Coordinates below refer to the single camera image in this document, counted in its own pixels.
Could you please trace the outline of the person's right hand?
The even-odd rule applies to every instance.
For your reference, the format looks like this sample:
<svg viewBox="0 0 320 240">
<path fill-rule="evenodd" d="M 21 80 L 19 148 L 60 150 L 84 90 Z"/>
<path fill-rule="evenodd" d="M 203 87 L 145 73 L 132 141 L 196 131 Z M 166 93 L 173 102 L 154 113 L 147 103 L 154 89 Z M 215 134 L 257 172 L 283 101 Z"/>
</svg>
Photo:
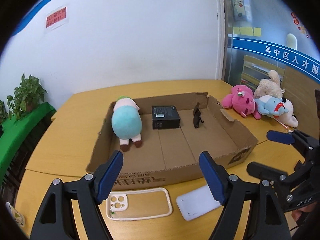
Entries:
<svg viewBox="0 0 320 240">
<path fill-rule="evenodd" d="M 291 213 L 291 216 L 297 225 L 302 225 L 306 217 L 311 213 L 316 207 L 317 203 L 314 202 L 305 207 L 301 207 L 300 209 L 294 210 Z"/>
</svg>

